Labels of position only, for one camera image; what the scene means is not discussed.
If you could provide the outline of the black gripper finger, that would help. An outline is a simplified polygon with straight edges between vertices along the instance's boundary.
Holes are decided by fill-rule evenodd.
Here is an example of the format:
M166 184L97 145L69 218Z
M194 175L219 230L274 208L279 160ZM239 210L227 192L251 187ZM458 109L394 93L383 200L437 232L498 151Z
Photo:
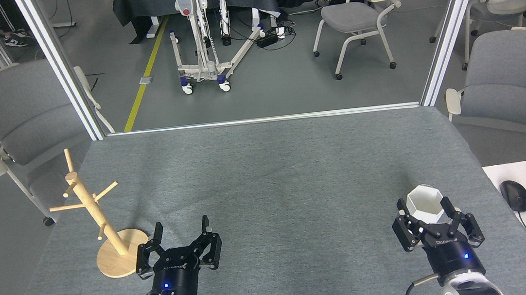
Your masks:
M145 280L149 277L155 276L156 278L161 277L163 265L161 262L165 260L166 250L162 248L161 241L163 236L163 225L161 222L155 224L155 230L152 238L146 243L141 243L137 248L136 256L136 272L138 276ZM149 259L152 252L155 252L159 256L159 260L154 267L150 266Z
M406 252L412 252L414 247L419 242L422 242L427 233L435 237L435 231L429 224L409 214L407 202L404 199L400 198L396 207L399 215L394 220L392 229Z
M211 270L219 268L222 240L210 227L208 216L202 216L201 234L182 253L185 269L199 269L200 266Z
M476 222L475 217L471 213L462 213L460 210L457 210L455 206L452 205L449 197L444 196L441 200L441 205L447 217L452 221L447 231L447 237L455 238L456 233L458 232L459 225L465 229L466 235L470 245L474 248L478 248L485 240L479 223Z

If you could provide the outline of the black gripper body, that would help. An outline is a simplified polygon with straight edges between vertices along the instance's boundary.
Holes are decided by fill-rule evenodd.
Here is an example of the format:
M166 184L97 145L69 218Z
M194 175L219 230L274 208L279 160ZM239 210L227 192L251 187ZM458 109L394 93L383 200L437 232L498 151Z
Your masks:
M185 246L160 252L153 265L153 287L146 295L197 295L199 257L203 251L200 247Z
M467 237L458 234L453 238L422 240L424 252L432 271L439 275L439 281L447 281L455 274L477 272L485 274L486 269L470 246Z

